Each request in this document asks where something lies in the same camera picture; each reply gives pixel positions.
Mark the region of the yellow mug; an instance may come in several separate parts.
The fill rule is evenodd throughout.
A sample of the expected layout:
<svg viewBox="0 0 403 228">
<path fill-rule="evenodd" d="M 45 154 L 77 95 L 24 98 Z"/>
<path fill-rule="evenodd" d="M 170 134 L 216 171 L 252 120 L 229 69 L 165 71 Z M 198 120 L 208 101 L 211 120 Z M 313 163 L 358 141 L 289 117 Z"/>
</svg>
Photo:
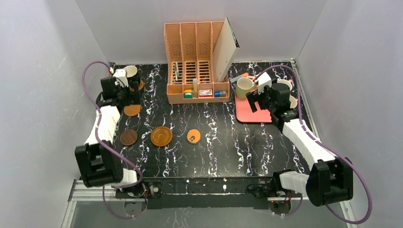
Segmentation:
<svg viewBox="0 0 403 228">
<path fill-rule="evenodd" d="M 294 96 L 290 96 L 289 101 L 290 101 L 290 108 L 295 109 L 298 105 L 298 99 L 295 98 Z"/>
</svg>

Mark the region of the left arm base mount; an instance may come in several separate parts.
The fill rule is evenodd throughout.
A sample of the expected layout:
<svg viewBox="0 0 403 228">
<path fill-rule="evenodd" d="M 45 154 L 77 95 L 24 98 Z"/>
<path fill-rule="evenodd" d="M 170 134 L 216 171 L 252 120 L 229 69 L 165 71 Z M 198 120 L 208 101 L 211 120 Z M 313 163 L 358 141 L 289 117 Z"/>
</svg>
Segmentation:
<svg viewBox="0 0 403 228">
<path fill-rule="evenodd" d="M 124 201 L 127 217 L 136 217 L 147 210 L 152 199 L 162 196 L 162 183 L 159 181 L 143 181 L 138 185 L 115 191 L 115 198 Z"/>
</svg>

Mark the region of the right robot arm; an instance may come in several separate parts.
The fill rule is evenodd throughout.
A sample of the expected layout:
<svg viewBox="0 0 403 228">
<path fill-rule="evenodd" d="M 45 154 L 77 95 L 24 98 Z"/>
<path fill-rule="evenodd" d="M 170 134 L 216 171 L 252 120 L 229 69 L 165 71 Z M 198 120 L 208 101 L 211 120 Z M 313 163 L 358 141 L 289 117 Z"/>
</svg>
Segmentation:
<svg viewBox="0 0 403 228">
<path fill-rule="evenodd" d="M 260 107 L 268 110 L 272 123 L 287 137 L 302 154 L 309 174 L 292 170 L 273 173 L 271 188 L 277 191 L 295 191 L 308 197 L 315 206 L 350 200 L 353 198 L 353 170 L 347 159 L 337 157 L 319 145 L 299 110 L 291 107 L 290 89 L 285 84 L 274 83 L 246 94 L 252 112 Z"/>
</svg>

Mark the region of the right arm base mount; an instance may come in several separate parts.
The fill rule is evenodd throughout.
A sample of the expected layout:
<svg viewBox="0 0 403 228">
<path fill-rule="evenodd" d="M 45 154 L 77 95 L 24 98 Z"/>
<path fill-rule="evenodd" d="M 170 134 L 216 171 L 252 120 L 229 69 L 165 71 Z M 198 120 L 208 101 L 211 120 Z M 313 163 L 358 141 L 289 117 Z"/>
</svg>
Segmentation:
<svg viewBox="0 0 403 228">
<path fill-rule="evenodd" d="M 293 196 L 298 196 L 292 190 L 287 190 L 278 185 L 273 179 L 270 181 L 251 183 L 246 187 L 246 191 L 257 199 L 266 199 L 269 202 L 271 214 L 282 218 L 294 214 L 302 205 L 303 196 L 300 195 L 299 202 L 294 209 L 291 205 Z"/>
</svg>

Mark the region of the black mug white inside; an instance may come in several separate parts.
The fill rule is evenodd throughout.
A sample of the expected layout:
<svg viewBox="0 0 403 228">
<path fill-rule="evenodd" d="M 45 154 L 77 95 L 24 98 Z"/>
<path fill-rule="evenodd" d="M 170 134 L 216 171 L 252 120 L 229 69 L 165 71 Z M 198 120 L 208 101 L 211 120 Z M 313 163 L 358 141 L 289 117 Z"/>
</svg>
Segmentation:
<svg viewBox="0 0 403 228">
<path fill-rule="evenodd" d="M 139 75 L 138 75 L 138 69 L 134 65 L 129 65 L 124 68 L 126 71 L 126 78 L 128 81 L 129 86 L 133 86 L 134 83 L 140 83 Z"/>
</svg>

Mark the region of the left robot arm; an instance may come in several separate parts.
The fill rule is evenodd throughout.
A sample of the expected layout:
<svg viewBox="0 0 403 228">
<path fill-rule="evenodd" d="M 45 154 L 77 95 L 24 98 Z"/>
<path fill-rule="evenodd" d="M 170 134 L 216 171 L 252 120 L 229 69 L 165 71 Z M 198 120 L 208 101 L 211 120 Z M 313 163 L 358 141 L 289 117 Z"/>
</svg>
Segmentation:
<svg viewBox="0 0 403 228">
<path fill-rule="evenodd" d="M 75 158 L 84 185 L 88 188 L 110 184 L 129 188 L 142 181 L 137 169 L 123 168 L 123 157 L 113 147 L 116 126 L 121 117 L 121 102 L 129 95 L 125 76 L 101 79 L 102 92 L 95 100 L 96 120 L 83 145 L 75 148 Z"/>
</svg>

